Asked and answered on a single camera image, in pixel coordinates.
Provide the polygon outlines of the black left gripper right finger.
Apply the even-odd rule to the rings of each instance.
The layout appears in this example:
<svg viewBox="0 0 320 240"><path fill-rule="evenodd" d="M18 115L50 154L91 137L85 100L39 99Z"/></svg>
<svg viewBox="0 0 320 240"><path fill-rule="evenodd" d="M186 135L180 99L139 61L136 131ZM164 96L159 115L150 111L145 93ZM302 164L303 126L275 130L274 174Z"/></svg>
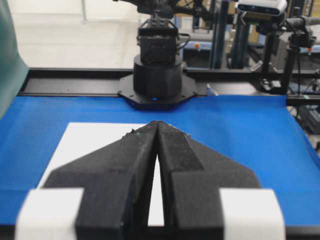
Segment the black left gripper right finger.
<svg viewBox="0 0 320 240"><path fill-rule="evenodd" d="M164 223L174 240L222 240L224 219L220 188L260 188L255 173L158 122Z"/></svg>

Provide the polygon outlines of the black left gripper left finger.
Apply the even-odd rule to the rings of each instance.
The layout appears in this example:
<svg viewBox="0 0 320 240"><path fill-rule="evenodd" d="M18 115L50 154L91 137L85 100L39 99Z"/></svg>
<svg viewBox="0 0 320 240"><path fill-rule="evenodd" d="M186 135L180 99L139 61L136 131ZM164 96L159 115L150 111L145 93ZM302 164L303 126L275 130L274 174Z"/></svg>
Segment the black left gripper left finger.
<svg viewBox="0 0 320 240"><path fill-rule="evenodd" d="M157 157L155 121L54 169L45 188L83 188L79 240L135 240L148 225Z"/></svg>

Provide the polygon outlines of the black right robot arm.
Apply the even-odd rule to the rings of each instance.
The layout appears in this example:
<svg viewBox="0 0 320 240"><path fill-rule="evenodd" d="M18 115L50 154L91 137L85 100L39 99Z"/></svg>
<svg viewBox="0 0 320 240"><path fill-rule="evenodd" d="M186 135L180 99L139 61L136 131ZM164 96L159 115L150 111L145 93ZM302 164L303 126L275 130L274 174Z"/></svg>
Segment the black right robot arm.
<svg viewBox="0 0 320 240"><path fill-rule="evenodd" d="M137 11L148 14L137 29L140 53L131 75L119 80L118 95L141 109L169 109L198 95L196 81L184 74L179 51L182 34L171 21L175 14L209 20L213 15L201 0L132 0Z"/></svg>

